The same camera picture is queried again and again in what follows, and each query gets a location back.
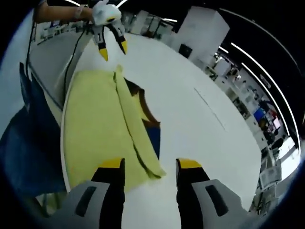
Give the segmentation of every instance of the white tabletop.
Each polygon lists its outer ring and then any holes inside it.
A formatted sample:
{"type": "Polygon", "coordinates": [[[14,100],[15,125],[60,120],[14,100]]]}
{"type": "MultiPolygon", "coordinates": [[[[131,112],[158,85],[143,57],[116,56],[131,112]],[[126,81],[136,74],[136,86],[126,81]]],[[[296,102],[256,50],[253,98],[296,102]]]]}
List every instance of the white tabletop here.
{"type": "Polygon", "coordinates": [[[160,163],[167,175],[126,193],[122,228],[180,228],[175,165],[179,157],[198,161],[210,179],[227,185],[248,210],[261,153],[235,106],[202,70],[165,44],[125,37],[126,56],[106,33],[109,61],[90,41],[75,70],[114,70],[121,64],[124,76],[145,89],[146,102],[161,122],[160,163]]]}

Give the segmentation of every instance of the blue fabric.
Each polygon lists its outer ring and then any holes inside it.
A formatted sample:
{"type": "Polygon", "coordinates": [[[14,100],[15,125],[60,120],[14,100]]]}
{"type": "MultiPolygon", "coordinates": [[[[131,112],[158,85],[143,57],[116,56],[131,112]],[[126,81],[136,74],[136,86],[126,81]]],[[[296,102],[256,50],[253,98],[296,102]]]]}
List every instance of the blue fabric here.
{"type": "Polygon", "coordinates": [[[153,149],[159,159],[160,157],[160,135],[161,130],[159,127],[145,127],[148,137],[152,143],[153,149]]]}
{"type": "Polygon", "coordinates": [[[20,73],[27,106],[10,121],[0,140],[0,163],[13,188],[35,197],[65,190],[60,154],[60,127],[45,101],[43,90],[20,73]]]}

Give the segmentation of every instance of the person's arm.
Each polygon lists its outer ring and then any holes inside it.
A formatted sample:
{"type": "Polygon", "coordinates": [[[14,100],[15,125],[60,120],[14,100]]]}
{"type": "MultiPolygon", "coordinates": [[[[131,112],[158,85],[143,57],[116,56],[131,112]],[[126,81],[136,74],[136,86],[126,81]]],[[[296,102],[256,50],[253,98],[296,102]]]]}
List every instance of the person's arm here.
{"type": "MultiPolygon", "coordinates": [[[[47,2],[43,2],[37,7],[36,23],[48,21],[71,21],[75,19],[75,14],[78,10],[77,6],[49,6],[47,2]]],[[[90,8],[83,8],[79,20],[91,20],[92,10],[90,8]]]]}

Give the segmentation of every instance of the yellow towel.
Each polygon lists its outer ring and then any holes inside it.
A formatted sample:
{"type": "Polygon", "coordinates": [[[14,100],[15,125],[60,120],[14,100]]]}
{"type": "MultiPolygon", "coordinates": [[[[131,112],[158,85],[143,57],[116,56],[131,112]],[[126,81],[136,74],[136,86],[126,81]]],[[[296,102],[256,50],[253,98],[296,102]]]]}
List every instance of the yellow towel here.
{"type": "Polygon", "coordinates": [[[165,175],[122,69],[76,73],[67,99],[62,137],[71,188],[116,157],[125,158],[125,191],[165,175]]]}

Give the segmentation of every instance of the office desk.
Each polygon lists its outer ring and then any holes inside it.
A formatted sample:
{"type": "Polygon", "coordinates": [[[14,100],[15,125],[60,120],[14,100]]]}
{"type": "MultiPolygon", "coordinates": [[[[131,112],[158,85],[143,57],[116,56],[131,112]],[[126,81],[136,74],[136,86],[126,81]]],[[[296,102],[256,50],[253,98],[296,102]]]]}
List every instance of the office desk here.
{"type": "Polygon", "coordinates": [[[145,89],[146,102],[161,122],[160,163],[167,175],[126,193],[122,228],[180,228],[176,203],[178,157],[197,160],[210,179],[219,179],[249,209],[259,177],[261,152],[227,96],[189,60],[161,42],[126,34],[123,55],[105,34],[109,61],[90,41],[75,72],[114,70],[145,89]]]}

